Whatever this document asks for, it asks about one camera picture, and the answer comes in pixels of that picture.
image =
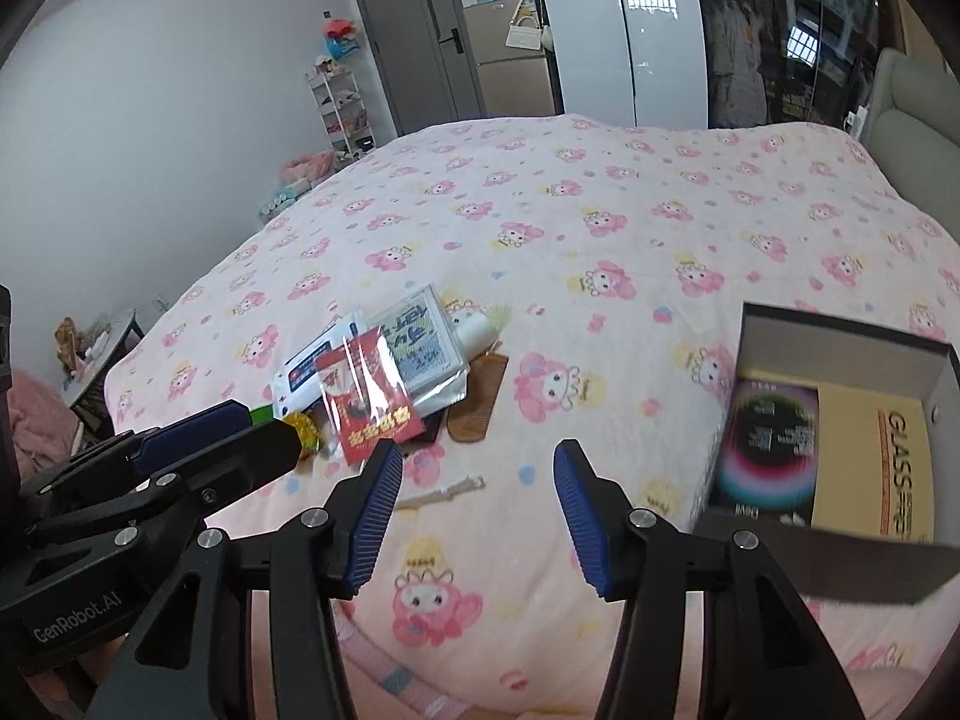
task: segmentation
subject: packaged item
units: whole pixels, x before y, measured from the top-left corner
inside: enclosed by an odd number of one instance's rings
[[[424,430],[379,328],[320,355],[314,365],[349,466],[366,460],[380,439],[405,442]]]
[[[430,415],[467,397],[469,366],[433,287],[407,295],[371,325],[383,329],[418,415]]]
[[[350,338],[356,338],[366,328],[363,314],[347,314],[328,325],[323,333],[285,362],[270,382],[270,390],[274,395],[274,417],[282,419],[288,413],[313,409],[323,397],[315,360],[335,346],[342,346]]]

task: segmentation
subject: door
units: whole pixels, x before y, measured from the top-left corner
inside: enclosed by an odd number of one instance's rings
[[[357,0],[398,135],[483,116],[460,0]]]

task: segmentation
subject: bed headboard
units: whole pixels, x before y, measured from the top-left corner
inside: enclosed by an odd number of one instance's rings
[[[884,49],[863,145],[905,200],[960,240],[960,83]]]

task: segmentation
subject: cardboard box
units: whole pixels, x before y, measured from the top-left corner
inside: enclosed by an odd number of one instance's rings
[[[795,404],[796,424],[778,423],[772,435],[797,452],[798,493],[771,498],[764,511],[736,506],[736,484],[720,478],[721,442],[694,533],[753,531],[798,591],[817,597],[915,603],[960,572],[960,362],[952,346],[748,303],[737,373],[774,382],[782,403]],[[811,401],[812,389],[819,397]],[[762,428],[740,432],[769,445]],[[822,457],[820,445],[829,447]]]

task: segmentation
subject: white wall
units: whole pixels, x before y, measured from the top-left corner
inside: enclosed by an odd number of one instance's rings
[[[288,159],[328,139],[304,81],[347,0],[75,0],[0,71],[0,283],[13,360],[176,299],[256,229]]]

